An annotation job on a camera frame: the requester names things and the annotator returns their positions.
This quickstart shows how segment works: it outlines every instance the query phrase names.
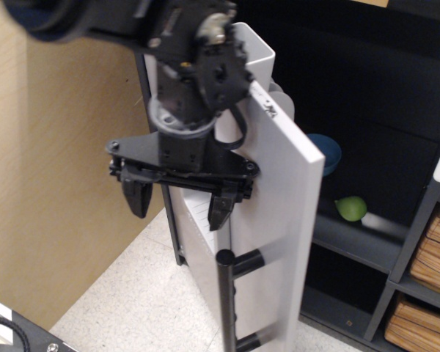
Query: cabinet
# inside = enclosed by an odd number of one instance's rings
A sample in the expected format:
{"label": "cabinet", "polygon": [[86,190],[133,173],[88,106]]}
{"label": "cabinet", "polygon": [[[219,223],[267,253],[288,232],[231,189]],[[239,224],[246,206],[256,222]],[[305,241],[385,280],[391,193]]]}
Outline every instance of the cabinet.
{"label": "cabinet", "polygon": [[[343,149],[323,179],[301,313],[377,351],[402,351],[384,340],[399,292],[440,309],[440,294],[408,275],[440,202],[440,8],[424,3],[256,1],[239,12],[276,51],[296,123]],[[353,195],[371,212],[358,224],[333,204]]]}

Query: black cable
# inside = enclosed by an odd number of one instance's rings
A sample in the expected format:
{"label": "black cable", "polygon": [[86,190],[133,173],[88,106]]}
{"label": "black cable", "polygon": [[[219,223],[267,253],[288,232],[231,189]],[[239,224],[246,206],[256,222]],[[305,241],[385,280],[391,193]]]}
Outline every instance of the black cable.
{"label": "black cable", "polygon": [[217,145],[219,145],[222,149],[225,150],[235,150],[241,147],[244,143],[244,140],[246,139],[246,135],[248,133],[248,125],[246,124],[246,121],[244,119],[244,116],[242,115],[240,109],[237,106],[233,106],[230,108],[230,111],[235,118],[236,123],[238,124],[238,127],[240,128],[241,133],[243,134],[242,137],[236,141],[231,143],[225,143],[220,142],[217,139],[215,139],[215,142]]}
{"label": "black cable", "polygon": [[23,351],[31,352],[31,346],[29,345],[28,337],[26,336],[24,330],[17,323],[13,323],[11,320],[0,317],[0,325],[12,329],[18,335],[21,342],[23,343]]}

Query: green ball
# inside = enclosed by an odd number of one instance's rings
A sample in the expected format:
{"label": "green ball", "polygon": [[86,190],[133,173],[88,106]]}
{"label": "green ball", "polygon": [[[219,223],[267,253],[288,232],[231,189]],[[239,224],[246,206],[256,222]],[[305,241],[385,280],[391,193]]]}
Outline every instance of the green ball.
{"label": "green ball", "polygon": [[367,213],[367,203],[357,196],[335,201],[337,211],[347,221],[361,220]]}

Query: black device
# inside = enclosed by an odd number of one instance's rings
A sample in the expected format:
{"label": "black device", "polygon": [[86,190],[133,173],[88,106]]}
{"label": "black device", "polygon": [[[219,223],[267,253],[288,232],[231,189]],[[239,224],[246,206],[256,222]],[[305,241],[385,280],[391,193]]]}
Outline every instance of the black device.
{"label": "black device", "polygon": [[[158,62],[158,94],[148,106],[157,132],[106,145],[132,212],[144,218],[153,183],[210,192],[210,230],[248,199],[259,167],[232,150],[246,123],[236,104],[254,79],[235,39],[236,6],[227,0],[4,0],[11,16],[38,40],[93,37],[126,45]],[[215,139],[216,119],[230,109],[243,133]]]}

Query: wooden wall panel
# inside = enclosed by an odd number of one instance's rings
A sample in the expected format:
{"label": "wooden wall panel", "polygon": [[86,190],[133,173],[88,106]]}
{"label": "wooden wall panel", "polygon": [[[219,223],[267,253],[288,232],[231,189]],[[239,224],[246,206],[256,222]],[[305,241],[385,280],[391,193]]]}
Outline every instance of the wooden wall panel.
{"label": "wooden wall panel", "polygon": [[133,216],[105,143],[147,133],[133,54],[29,39],[0,4],[0,302],[50,328],[162,208]]}

